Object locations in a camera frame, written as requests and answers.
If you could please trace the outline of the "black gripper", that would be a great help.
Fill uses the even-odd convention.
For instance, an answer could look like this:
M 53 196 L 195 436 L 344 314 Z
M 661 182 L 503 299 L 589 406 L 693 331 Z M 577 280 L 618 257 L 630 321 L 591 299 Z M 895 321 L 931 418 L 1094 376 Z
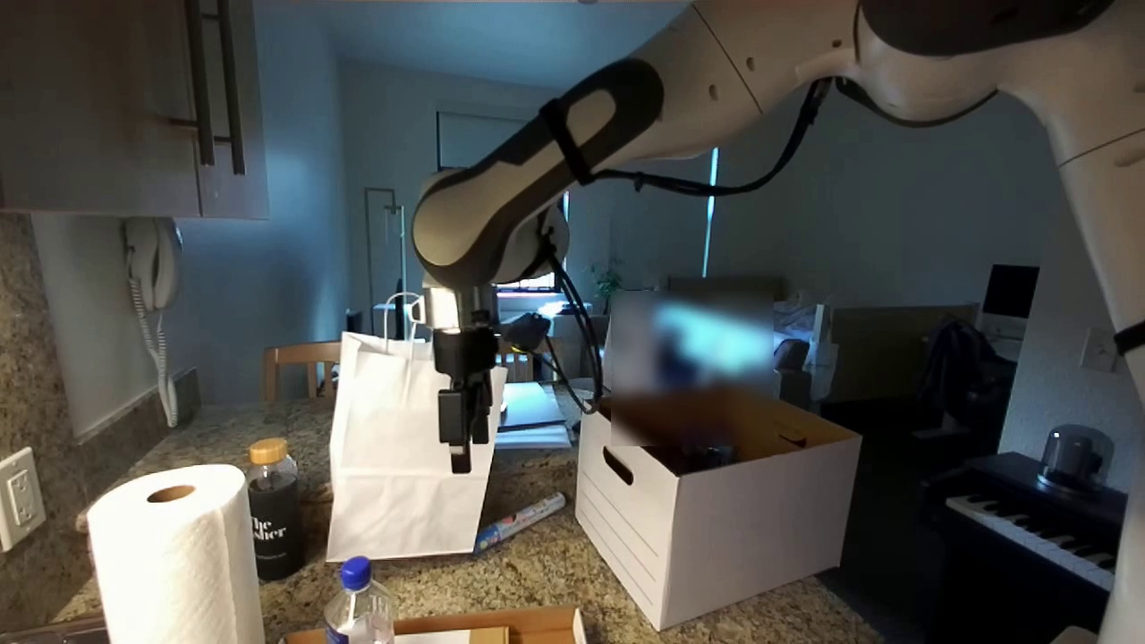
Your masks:
M 474 469 L 474 447 L 491 439 L 491 367 L 497 358 L 497 331 L 461 329 L 432 331 L 432 363 L 449 379 L 438 393 L 441 443 L 455 473 Z

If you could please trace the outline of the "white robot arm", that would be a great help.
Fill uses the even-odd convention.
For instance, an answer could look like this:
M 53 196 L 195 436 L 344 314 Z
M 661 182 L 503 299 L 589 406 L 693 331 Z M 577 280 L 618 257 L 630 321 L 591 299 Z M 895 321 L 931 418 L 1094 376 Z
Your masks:
M 559 194 L 725 143 L 834 82 L 906 123 L 954 121 L 998 91 L 1042 121 L 1118 352 L 1145 398 L 1145 0 L 692 0 L 423 188 L 413 245 L 455 299 L 432 329 L 441 439 L 466 453 L 487 436 L 493 287 L 546 264 L 548 239 L 513 245 Z

